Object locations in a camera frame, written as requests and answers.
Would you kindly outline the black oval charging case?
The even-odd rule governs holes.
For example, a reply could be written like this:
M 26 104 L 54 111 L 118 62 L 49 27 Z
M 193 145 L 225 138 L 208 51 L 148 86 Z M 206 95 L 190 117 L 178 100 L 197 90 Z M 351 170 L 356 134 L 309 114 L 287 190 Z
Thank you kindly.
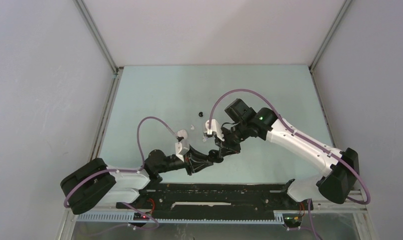
M 222 163 L 224 158 L 221 156 L 219 150 L 212 149 L 208 152 L 207 160 L 211 163 Z

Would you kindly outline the white square charging case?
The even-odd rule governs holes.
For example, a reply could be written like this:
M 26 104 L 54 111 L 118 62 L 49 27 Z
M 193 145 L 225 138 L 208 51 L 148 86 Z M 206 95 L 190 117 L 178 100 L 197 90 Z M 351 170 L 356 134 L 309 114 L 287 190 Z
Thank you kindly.
M 187 139 L 187 138 L 188 138 L 188 132 L 187 132 L 185 129 L 179 130 L 179 131 L 176 133 L 176 135 L 177 135 L 179 138 L 182 138 L 182 139 Z

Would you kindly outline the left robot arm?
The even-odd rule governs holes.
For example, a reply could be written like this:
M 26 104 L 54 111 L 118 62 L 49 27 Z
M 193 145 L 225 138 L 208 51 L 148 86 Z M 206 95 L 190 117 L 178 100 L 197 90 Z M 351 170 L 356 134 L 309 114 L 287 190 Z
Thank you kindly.
M 193 147 L 183 155 L 165 155 L 155 149 L 149 153 L 141 170 L 109 166 L 102 158 L 95 158 L 60 182 L 65 195 L 63 205 L 75 215 L 119 202 L 139 209 L 148 201 L 148 195 L 142 190 L 161 182 L 161 173 L 184 169 L 192 175 L 212 166 L 217 156 L 217 150 L 204 154 Z

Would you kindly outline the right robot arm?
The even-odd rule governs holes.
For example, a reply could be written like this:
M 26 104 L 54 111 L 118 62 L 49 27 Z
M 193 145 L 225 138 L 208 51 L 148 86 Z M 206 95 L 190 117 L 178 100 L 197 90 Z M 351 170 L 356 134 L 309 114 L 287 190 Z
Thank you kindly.
M 240 98 L 224 111 L 233 121 L 231 128 L 223 127 L 216 119 L 207 120 L 203 126 L 203 134 L 215 139 L 218 159 L 240 153 L 241 143 L 248 138 L 260 138 L 302 157 L 318 170 L 318 175 L 312 178 L 287 183 L 286 191 L 280 195 L 283 207 L 293 209 L 314 193 L 335 204 L 343 204 L 350 198 L 360 173 L 359 155 L 354 149 L 328 146 L 294 128 L 272 109 L 263 107 L 255 111 Z

